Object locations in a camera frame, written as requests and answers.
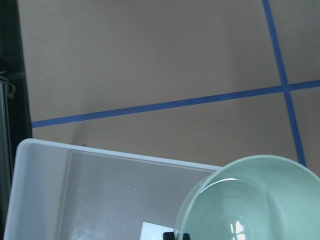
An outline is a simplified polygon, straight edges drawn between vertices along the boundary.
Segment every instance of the blue tape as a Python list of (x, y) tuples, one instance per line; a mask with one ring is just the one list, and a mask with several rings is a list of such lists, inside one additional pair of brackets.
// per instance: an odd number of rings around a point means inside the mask
[(276, 59), (276, 64), (278, 67), (280, 81), (281, 81), (281, 84), (283, 87), (283, 94), (284, 94), (285, 104), (286, 104), (286, 108), (287, 108), (288, 116), (289, 116), (289, 120), (290, 120), (291, 131), (292, 131), (293, 140), (294, 140), (294, 144), (295, 144), (296, 154), (297, 154), (299, 163), (303, 166), (306, 166), (304, 149), (303, 149), (302, 142), (301, 142), (301, 137), (300, 137), (300, 133), (299, 133), (295, 108), (294, 108), (294, 105), (292, 102), (292, 97), (291, 97), (291, 93), (290, 93), (290, 86), (288, 84), (287, 74), (286, 74), (286, 70), (285, 70), (285, 64), (284, 64), (282, 54), (281, 54), (281, 49), (280, 49), (280, 44), (279, 44), (279, 40), (278, 40), (278, 36), (277, 36), (277, 31), (276, 31), (274, 19), (272, 16), (269, 1), (262, 0), (262, 4), (263, 4), (265, 17), (266, 17), (267, 24), (268, 24), (269, 31), (270, 31), (270, 36), (271, 36), (273, 51), (274, 51), (274, 55), (275, 55), (275, 59)]
[(320, 80), (290, 84), (290, 91), (320, 87)]
[(108, 118), (114, 116), (121, 116), (127, 114), (136, 114), (136, 113), (143, 113), (149, 111), (156, 111), (156, 110), (164, 110), (164, 109), (172, 109), (178, 107), (185, 107), (197, 104), (206, 104), (206, 103), (213, 103), (219, 101), (226, 101), (232, 99), (240, 99), (240, 98), (248, 98), (260, 95), (267, 95), (267, 94), (275, 94), (281, 93), (282, 86), (271, 86), (253, 90), (246, 90), (246, 91), (237, 91), (231, 93), (224, 93), (218, 95), (211, 95), (211, 96), (203, 96), (203, 97), (196, 97), (184, 100), (177, 100), (177, 101), (169, 101), (169, 102), (161, 102), (156, 104), (149, 104), (143, 106), (134, 106), (134, 107), (127, 107), (121, 108), (116, 110), (108, 110), (108, 111), (100, 111), (100, 112), (93, 112), (93, 113), (86, 113), (80, 115), (73, 115), (73, 116), (65, 116), (47, 120), (40, 120), (32, 122), (33, 128), (40, 128), (40, 127), (47, 127), (52, 125), (59, 125), (59, 124), (67, 124), (67, 123), (74, 123), (86, 120), (93, 120), (93, 119), (101, 119), (101, 118)]

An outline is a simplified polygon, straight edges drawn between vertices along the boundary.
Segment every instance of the plastic storage container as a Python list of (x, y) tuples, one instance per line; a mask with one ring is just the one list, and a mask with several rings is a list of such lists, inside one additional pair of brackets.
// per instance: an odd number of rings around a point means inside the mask
[(173, 227), (188, 192), (219, 168), (24, 140), (4, 240), (139, 240), (143, 222)]

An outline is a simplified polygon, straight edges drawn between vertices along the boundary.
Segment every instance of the light green bowl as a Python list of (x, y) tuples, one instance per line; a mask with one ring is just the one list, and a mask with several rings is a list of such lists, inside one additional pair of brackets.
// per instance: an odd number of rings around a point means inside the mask
[(320, 179), (278, 156), (246, 157), (199, 182), (185, 198), (177, 240), (320, 239)]

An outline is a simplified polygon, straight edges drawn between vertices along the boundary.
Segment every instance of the white paper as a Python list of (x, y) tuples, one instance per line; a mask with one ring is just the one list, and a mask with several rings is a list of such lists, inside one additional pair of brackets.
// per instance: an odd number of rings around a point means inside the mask
[(163, 240), (165, 232), (173, 232), (174, 229), (148, 222), (142, 223), (140, 240)]

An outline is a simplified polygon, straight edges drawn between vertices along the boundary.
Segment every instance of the floor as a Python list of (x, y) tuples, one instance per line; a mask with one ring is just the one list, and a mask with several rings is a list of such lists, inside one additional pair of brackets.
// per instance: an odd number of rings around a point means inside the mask
[(320, 176), (316, 1), (19, 0), (33, 137)]

